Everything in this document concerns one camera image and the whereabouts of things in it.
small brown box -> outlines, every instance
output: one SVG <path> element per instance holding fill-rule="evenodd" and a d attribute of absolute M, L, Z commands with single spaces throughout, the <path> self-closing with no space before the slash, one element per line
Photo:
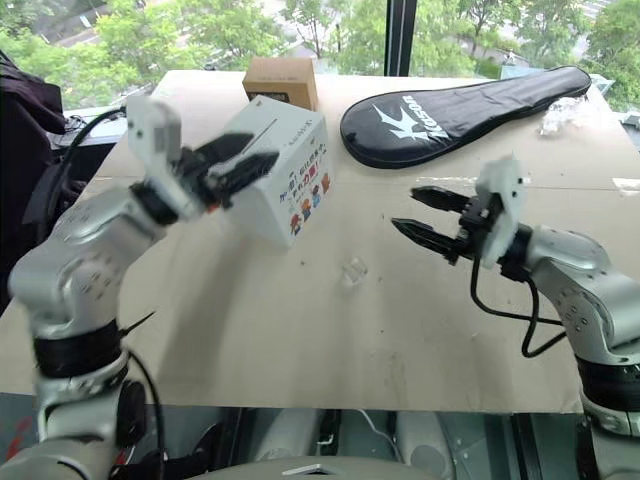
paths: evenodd
<path fill-rule="evenodd" d="M 310 58 L 261 58 L 251 60 L 242 81 L 249 100 L 265 95 L 309 110 L 318 107 L 316 80 Z"/>

silver robotic arm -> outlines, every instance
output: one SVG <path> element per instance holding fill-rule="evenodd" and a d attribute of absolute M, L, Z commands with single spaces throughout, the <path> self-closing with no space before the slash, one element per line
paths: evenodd
<path fill-rule="evenodd" d="M 40 443 L 0 468 L 2 480 L 109 478 L 119 450 L 135 444 L 146 425 L 145 390 L 127 379 L 130 353 L 117 322 L 125 272 L 167 226 L 230 207 L 232 195 L 278 157 L 243 157 L 252 135 L 241 133 L 196 151 L 181 148 L 178 116 L 146 97 L 129 101 L 127 119 L 145 179 L 76 204 L 12 271 L 37 361 Z M 220 168 L 232 159 L 233 168 Z"/>
<path fill-rule="evenodd" d="M 438 187 L 412 191 L 426 205 L 460 213 L 460 230 L 449 238 L 429 225 L 393 219 L 404 235 L 420 246 L 443 255 L 451 264 L 464 257 L 480 265 L 496 263 L 503 276 L 528 282 L 556 308 L 560 322 L 489 309 L 485 311 L 530 320 L 533 334 L 538 321 L 564 327 L 582 380 L 581 398 L 591 424 L 596 463 L 584 466 L 583 478 L 623 480 L 640 478 L 640 284 L 616 270 L 594 240 L 575 233 L 518 223 L 525 191 L 517 162 L 506 158 L 485 166 L 476 184 L 476 196 L 466 197 Z M 561 340 L 559 335 L 547 344 Z M 528 352 L 527 357 L 538 352 Z"/>

